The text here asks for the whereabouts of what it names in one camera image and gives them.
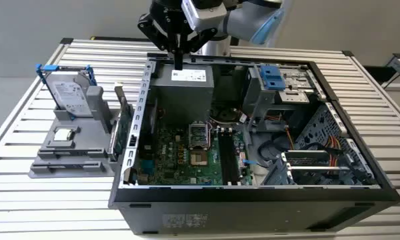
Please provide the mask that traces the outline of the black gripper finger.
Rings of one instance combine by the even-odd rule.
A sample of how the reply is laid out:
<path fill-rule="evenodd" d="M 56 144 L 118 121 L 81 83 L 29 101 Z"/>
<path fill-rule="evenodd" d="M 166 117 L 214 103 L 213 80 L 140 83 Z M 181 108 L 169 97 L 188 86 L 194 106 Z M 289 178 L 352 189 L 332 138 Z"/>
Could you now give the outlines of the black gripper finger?
<path fill-rule="evenodd" d="M 196 36 L 188 39 L 189 31 L 184 29 L 180 33 L 180 43 L 177 48 L 177 69 L 182 70 L 184 54 L 196 52 L 202 45 L 214 37 L 217 34 L 216 28 L 209 28 L 200 31 Z"/>
<path fill-rule="evenodd" d="M 176 35 L 169 32 L 164 35 L 154 26 L 154 20 L 149 14 L 142 14 L 137 21 L 137 28 L 160 50 L 166 50 L 173 55 L 173 67 L 178 70 L 178 48 Z"/>

